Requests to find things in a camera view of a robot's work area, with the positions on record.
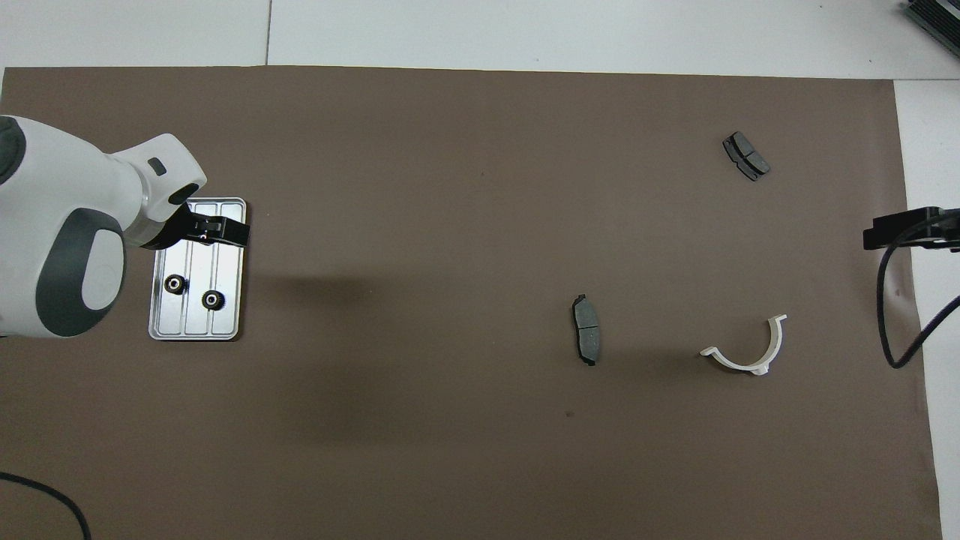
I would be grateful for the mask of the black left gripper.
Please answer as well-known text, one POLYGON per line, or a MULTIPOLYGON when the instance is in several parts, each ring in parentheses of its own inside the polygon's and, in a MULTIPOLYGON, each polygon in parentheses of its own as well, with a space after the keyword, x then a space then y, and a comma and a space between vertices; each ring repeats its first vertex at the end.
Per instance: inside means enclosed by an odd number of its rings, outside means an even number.
POLYGON ((153 250, 164 250, 187 239, 194 233, 194 241, 205 245, 223 244, 247 247, 250 242, 249 225, 228 217, 194 217, 188 204, 182 204, 172 213, 153 238, 153 250))

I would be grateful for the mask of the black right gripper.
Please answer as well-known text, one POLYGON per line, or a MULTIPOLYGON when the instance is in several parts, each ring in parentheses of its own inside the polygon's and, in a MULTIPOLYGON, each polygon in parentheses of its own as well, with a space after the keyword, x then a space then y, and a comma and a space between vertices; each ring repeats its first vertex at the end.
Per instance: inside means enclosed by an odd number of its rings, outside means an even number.
MULTIPOLYGON (((905 230, 909 230, 938 216, 938 208, 915 208, 875 217, 871 228, 864 229, 864 249, 888 248, 905 230)), ((903 238, 902 246, 959 252, 959 208, 944 209, 935 224, 927 224, 903 238)))

